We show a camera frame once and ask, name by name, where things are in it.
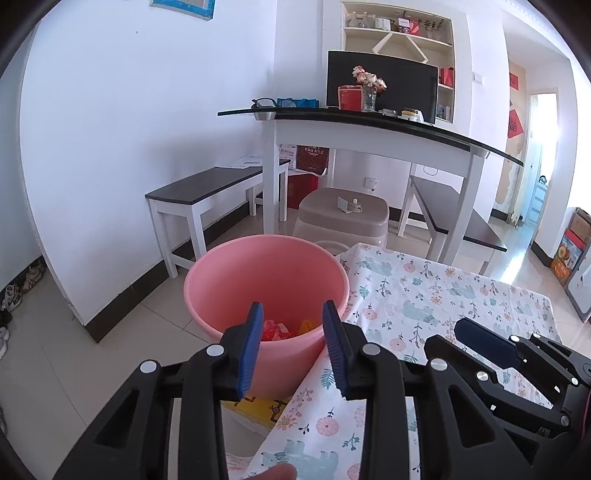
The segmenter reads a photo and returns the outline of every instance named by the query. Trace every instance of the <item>red poster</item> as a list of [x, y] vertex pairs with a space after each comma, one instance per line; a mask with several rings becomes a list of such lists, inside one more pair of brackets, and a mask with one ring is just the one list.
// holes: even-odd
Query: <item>red poster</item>
[[515, 90], [519, 90], [519, 77], [511, 72], [509, 72], [509, 86]]
[[519, 120], [519, 115], [515, 109], [509, 112], [509, 134], [507, 135], [508, 138], [516, 137], [517, 135], [521, 135], [523, 133], [523, 127], [521, 126], [521, 121]]

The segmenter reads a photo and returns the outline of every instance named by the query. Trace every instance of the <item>beige stool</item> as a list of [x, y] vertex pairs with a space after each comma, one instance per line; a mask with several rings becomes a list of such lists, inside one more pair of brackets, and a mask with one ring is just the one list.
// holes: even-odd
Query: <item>beige stool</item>
[[[345, 213], [337, 207], [338, 198], [349, 203], [357, 199], [363, 211]], [[321, 188], [304, 198], [293, 236], [314, 242], [332, 254], [358, 243], [385, 247], [388, 239], [388, 204], [379, 197], [350, 190]]]

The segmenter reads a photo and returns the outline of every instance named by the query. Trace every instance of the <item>dark bench top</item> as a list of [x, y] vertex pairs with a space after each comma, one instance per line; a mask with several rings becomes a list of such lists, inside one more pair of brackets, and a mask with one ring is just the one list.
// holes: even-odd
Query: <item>dark bench top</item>
[[[443, 183], [415, 176], [411, 176], [411, 179], [417, 194], [427, 209], [423, 213], [429, 216], [437, 232], [448, 235], [457, 221], [456, 212], [460, 194]], [[472, 210], [464, 240], [502, 252], [507, 251], [506, 245], [475, 210]]]
[[[281, 160], [280, 164], [288, 162], [289, 160]], [[261, 173], [262, 167], [213, 167], [147, 193], [146, 198], [161, 202], [194, 205]]]

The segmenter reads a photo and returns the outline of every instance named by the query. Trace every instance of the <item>pink bucket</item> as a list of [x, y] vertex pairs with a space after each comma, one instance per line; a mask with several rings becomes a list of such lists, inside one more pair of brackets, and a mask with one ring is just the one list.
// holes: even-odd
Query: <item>pink bucket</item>
[[349, 279], [338, 260], [306, 240], [253, 235], [202, 256], [187, 274], [184, 299], [199, 327], [218, 342], [246, 320], [253, 301], [266, 319], [297, 333], [302, 321], [316, 328], [286, 340], [261, 342], [250, 393], [269, 400], [293, 395], [324, 347], [322, 306], [333, 300], [343, 315]]

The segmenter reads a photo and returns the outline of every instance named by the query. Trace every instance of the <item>human hand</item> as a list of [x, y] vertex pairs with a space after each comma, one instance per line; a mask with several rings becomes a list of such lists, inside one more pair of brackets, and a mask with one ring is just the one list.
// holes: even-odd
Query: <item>human hand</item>
[[280, 463], [273, 468], [269, 468], [266, 472], [259, 473], [252, 478], [252, 480], [296, 480], [296, 467], [289, 463]]

